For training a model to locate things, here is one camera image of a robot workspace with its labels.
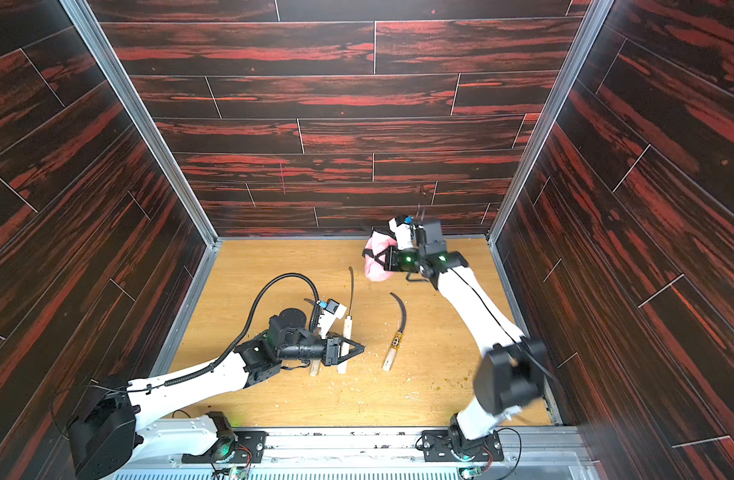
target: wire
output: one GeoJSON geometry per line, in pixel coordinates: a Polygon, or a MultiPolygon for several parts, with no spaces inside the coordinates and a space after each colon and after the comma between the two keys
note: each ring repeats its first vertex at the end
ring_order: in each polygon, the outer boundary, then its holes
{"type": "Polygon", "coordinates": [[[213,468],[213,475],[212,475],[213,480],[224,480],[231,473],[230,468],[221,468],[220,470],[216,469],[215,464],[213,463],[212,460],[209,461],[209,466],[213,468]]]}
{"type": "Polygon", "coordinates": [[[295,369],[305,369],[311,366],[311,360],[301,360],[300,365],[298,366],[283,366],[282,370],[295,370],[295,369]]]}
{"type": "Polygon", "coordinates": [[[522,348],[522,346],[514,339],[514,337],[511,336],[511,334],[508,332],[508,330],[506,330],[506,327],[504,327],[503,324],[497,319],[497,317],[495,316],[495,314],[493,314],[493,312],[490,311],[490,307],[487,306],[487,302],[485,302],[485,299],[481,298],[481,295],[479,295],[479,293],[476,291],[476,289],[473,286],[471,286],[470,283],[468,283],[467,281],[465,281],[465,278],[463,278],[461,276],[461,274],[458,274],[458,272],[455,271],[455,268],[450,268],[450,270],[452,271],[453,274],[457,275],[459,279],[463,280],[463,283],[465,283],[466,285],[468,285],[468,288],[470,288],[471,291],[474,292],[474,294],[479,298],[479,301],[481,302],[481,304],[485,306],[485,309],[487,310],[487,313],[489,313],[490,316],[493,319],[495,319],[497,325],[503,330],[503,332],[508,336],[508,338],[511,339],[511,341],[514,343],[514,345],[516,346],[516,348],[519,349],[519,351],[521,351],[522,353],[524,353],[527,356],[527,358],[530,359],[535,364],[535,366],[537,366],[537,368],[540,369],[545,374],[546,377],[548,377],[551,380],[553,380],[559,386],[559,388],[561,388],[562,390],[564,390],[564,387],[561,385],[561,382],[559,381],[559,379],[557,379],[554,376],[553,373],[549,372],[546,369],[546,367],[542,366],[541,363],[538,362],[535,359],[535,357],[533,357],[528,351],[526,351],[524,348],[522,348]]]}
{"type": "Polygon", "coordinates": [[[50,406],[49,406],[50,419],[52,420],[52,425],[55,427],[56,430],[58,430],[58,433],[61,434],[61,437],[65,438],[66,440],[68,440],[68,437],[66,436],[63,428],[59,427],[58,422],[55,420],[55,399],[58,398],[58,395],[62,394],[63,392],[68,392],[69,390],[74,390],[74,389],[87,389],[87,388],[101,389],[101,390],[105,390],[106,392],[116,392],[116,393],[137,393],[137,392],[148,392],[149,391],[149,389],[138,389],[138,390],[110,389],[108,387],[96,385],[94,383],[88,383],[87,385],[75,385],[75,386],[67,387],[65,389],[58,390],[57,392],[55,392],[55,394],[50,399],[50,406]]]}
{"type": "Polygon", "coordinates": [[[405,277],[405,280],[407,280],[408,282],[428,282],[427,279],[422,278],[422,277],[421,278],[410,278],[410,275],[411,273],[407,272],[407,276],[405,277]]]}
{"type": "Polygon", "coordinates": [[[351,274],[351,300],[349,300],[348,315],[351,316],[351,306],[354,304],[354,269],[351,266],[349,267],[349,273],[351,274]]]}
{"type": "Polygon", "coordinates": [[[497,433],[503,432],[504,430],[511,430],[513,433],[516,434],[517,437],[519,437],[519,456],[516,458],[516,463],[514,464],[513,467],[511,467],[511,470],[509,470],[506,475],[498,478],[497,480],[503,480],[504,478],[506,478],[506,477],[510,476],[512,473],[514,473],[514,471],[516,470],[516,467],[519,466],[519,461],[521,460],[521,435],[519,435],[519,432],[517,432],[516,430],[514,430],[511,427],[503,427],[503,428],[500,428],[499,430],[497,430],[497,433]]]}
{"type": "Polygon", "coordinates": [[[244,466],[244,469],[247,470],[247,473],[249,473],[249,468],[250,468],[249,464],[253,461],[253,453],[244,445],[237,444],[237,447],[247,452],[247,465],[244,466]]]}
{"type": "Polygon", "coordinates": [[[396,301],[399,302],[399,308],[401,308],[401,325],[399,326],[399,332],[404,333],[405,326],[407,326],[407,310],[405,308],[405,303],[401,301],[401,298],[399,298],[396,293],[391,292],[389,295],[396,298],[396,301]]]}
{"type": "MultiPolygon", "coordinates": [[[[282,274],[277,276],[275,279],[271,280],[269,283],[266,283],[266,286],[258,293],[258,296],[255,297],[255,301],[253,302],[253,305],[249,309],[249,315],[247,316],[247,322],[244,324],[244,328],[239,333],[238,337],[231,342],[230,345],[228,345],[228,348],[223,351],[223,353],[220,354],[220,356],[209,363],[209,365],[197,370],[196,372],[188,373],[187,375],[179,376],[175,379],[167,380],[162,385],[164,386],[172,386],[177,385],[178,383],[187,382],[188,380],[195,379],[199,376],[204,375],[205,373],[212,372],[215,370],[215,368],[220,365],[220,363],[223,362],[223,360],[226,360],[226,357],[239,345],[239,342],[242,341],[245,335],[247,335],[247,332],[249,331],[249,325],[253,322],[253,316],[255,315],[255,309],[257,309],[258,303],[260,303],[260,299],[263,298],[263,294],[266,293],[266,291],[276,282],[280,280],[284,280],[285,278],[300,278],[301,280],[304,280],[306,283],[309,284],[311,287],[311,291],[314,295],[314,301],[319,303],[319,293],[316,291],[316,286],[314,283],[309,279],[309,277],[303,275],[303,274],[295,274],[295,273],[289,273],[289,274],[282,274]]],[[[313,312],[311,312],[311,321],[309,323],[309,331],[313,332],[316,330],[316,322],[319,318],[319,305],[314,306],[313,312]]]]}
{"type": "Polygon", "coordinates": [[[485,450],[485,452],[487,452],[487,466],[485,466],[485,469],[481,471],[482,473],[485,473],[492,466],[492,454],[490,453],[489,450],[487,450],[487,447],[482,447],[482,448],[485,450]]]}

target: red and black wood grain wall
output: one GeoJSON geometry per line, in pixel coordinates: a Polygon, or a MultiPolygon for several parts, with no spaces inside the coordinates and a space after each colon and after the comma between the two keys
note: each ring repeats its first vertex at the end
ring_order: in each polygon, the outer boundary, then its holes
{"type": "Polygon", "coordinates": [[[734,479],[734,2],[615,2],[497,244],[608,478],[734,479]]]}
{"type": "Polygon", "coordinates": [[[588,0],[91,0],[221,236],[484,233],[588,0]]]}
{"type": "Polygon", "coordinates": [[[0,480],[74,478],[51,400],[147,376],[203,250],[58,0],[0,0],[0,480]]]}

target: pink towel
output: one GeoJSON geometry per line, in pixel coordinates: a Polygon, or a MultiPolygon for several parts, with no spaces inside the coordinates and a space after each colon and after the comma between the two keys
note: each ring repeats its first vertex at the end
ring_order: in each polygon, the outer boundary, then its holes
{"type": "MultiPolygon", "coordinates": [[[[383,250],[389,247],[389,245],[396,245],[396,240],[392,239],[388,235],[383,235],[378,232],[372,232],[372,236],[367,240],[365,248],[372,250],[374,255],[380,254],[383,250]]],[[[373,282],[382,282],[388,280],[393,275],[393,272],[387,272],[383,270],[383,266],[378,264],[371,256],[365,255],[365,276],[373,282]]]]}

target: light wood surface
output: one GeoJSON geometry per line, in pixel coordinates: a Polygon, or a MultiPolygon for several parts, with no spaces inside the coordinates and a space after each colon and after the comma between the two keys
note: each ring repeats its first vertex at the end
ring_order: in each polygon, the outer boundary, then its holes
{"type": "MultiPolygon", "coordinates": [[[[344,375],[323,367],[282,371],[239,392],[225,393],[185,408],[191,415],[224,412],[235,426],[443,426],[473,398],[472,379],[480,356],[463,320],[429,283],[408,283],[402,274],[373,283],[363,274],[364,240],[232,240],[221,248],[199,298],[171,371],[218,356],[242,330],[263,285],[279,274],[308,276],[327,300],[347,304],[349,266],[355,274],[353,340],[365,352],[349,360],[344,375]],[[390,372],[383,358],[401,314],[394,292],[405,302],[407,326],[390,372]]],[[[484,239],[448,241],[471,264],[482,288],[512,320],[503,287],[484,239]]],[[[309,315],[311,290],[298,279],[272,286],[261,300],[247,339],[268,328],[269,318],[295,307],[309,315]]],[[[336,322],[334,332],[343,330],[336,322]]],[[[542,400],[508,425],[550,425],[542,400]]]]}

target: white robotic arm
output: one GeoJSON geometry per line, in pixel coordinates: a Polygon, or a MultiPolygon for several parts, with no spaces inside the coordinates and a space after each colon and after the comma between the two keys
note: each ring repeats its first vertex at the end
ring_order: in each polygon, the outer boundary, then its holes
{"type": "Polygon", "coordinates": [[[447,251],[439,220],[420,224],[410,216],[397,216],[389,225],[399,245],[372,252],[372,258],[383,259],[379,263],[386,270],[429,280],[458,311],[482,355],[474,378],[475,398],[452,416],[449,427],[452,452],[472,458],[495,427],[543,395],[545,347],[539,340],[526,339],[497,309],[462,255],[447,251]]]}
{"type": "Polygon", "coordinates": [[[343,305],[318,301],[313,283],[300,274],[276,277],[261,290],[243,332],[217,359],[167,375],[129,382],[108,379],[102,392],[84,399],[68,427],[77,480],[98,480],[131,460],[152,456],[207,455],[211,462],[227,461],[237,451],[237,437],[226,417],[210,412],[198,418],[164,418],[185,406],[224,392],[256,385],[282,369],[283,360],[318,360],[338,365],[364,351],[364,346],[327,332],[343,305]],[[269,328],[239,344],[249,329],[257,302],[276,281],[297,276],[308,281],[315,297],[318,322],[306,328],[306,316],[289,308],[271,317],[269,328]],[[321,333],[314,331],[321,325],[321,333]],[[351,349],[343,354],[342,346],[351,349]]]}

